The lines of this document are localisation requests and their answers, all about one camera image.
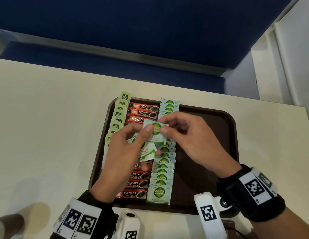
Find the coffee cup image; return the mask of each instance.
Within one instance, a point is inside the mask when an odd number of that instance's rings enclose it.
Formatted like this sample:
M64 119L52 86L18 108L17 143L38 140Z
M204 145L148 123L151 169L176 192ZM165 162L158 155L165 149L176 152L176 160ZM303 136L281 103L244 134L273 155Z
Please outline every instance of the coffee cup image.
M151 112L149 114L149 117L152 118L152 119L156 119L157 118L157 113L156 112Z
M153 106L152 108L150 108L150 110L153 112L157 112L159 110L159 107Z
M148 179L150 176L150 173L144 173L140 176L140 179Z
M137 199L145 199L146 198L146 194L147 194L147 191L145 191L145 190L140 191L138 194L136 194L136 198Z
M148 181L142 181L142 182L138 185L138 187L141 188L141 189L148 188Z

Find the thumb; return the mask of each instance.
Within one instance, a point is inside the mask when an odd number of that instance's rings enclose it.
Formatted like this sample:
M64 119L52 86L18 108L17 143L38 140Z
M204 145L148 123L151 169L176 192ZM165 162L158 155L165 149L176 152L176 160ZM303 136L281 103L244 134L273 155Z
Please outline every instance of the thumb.
M146 127L143 128L139 132L139 134L138 134L136 140L133 142L133 144L135 144L136 146L141 148L141 146L145 143L145 141L150 136L150 134L154 131L154 129L155 129L155 127L152 124L146 125Z
M176 129L172 127L163 126L161 127L160 132L166 137L168 137L169 139L173 139L175 142L179 143L180 146L182 145L185 139L185 135L181 134L180 132L178 132Z

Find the fingernail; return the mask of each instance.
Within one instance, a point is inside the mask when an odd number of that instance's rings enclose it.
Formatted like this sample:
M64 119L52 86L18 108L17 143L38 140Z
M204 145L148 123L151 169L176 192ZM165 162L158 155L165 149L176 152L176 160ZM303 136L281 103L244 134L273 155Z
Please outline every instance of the fingernail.
M162 128L160 128L160 133L165 135L167 133L167 129L163 126Z
M155 129L155 127L152 124L146 125L146 131L147 132L153 132L154 129Z

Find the right hand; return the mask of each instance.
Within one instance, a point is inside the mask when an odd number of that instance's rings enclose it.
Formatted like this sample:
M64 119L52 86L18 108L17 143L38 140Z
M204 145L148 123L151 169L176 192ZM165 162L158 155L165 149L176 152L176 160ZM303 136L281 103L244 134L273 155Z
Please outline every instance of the right hand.
M161 117L158 122L169 124L169 127L161 127L163 135L177 142L193 161L218 177L229 177L242 168L224 150L202 117L173 112Z

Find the hand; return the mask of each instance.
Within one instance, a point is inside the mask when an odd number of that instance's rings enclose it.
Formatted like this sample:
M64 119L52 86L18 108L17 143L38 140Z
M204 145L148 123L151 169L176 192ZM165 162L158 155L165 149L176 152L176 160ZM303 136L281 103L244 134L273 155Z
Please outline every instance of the hand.
M111 136L104 168L99 179L90 189L95 199L111 203L116 195L126 187L138 160L141 146L154 130L152 124L144 129L142 126L142 124L132 122ZM131 138L135 131L141 132L133 143L128 144L127 139Z
M242 168L224 150L202 117L173 112L161 117L158 122L169 124L169 127L161 127L163 135L177 142L193 161L218 177L229 177Z

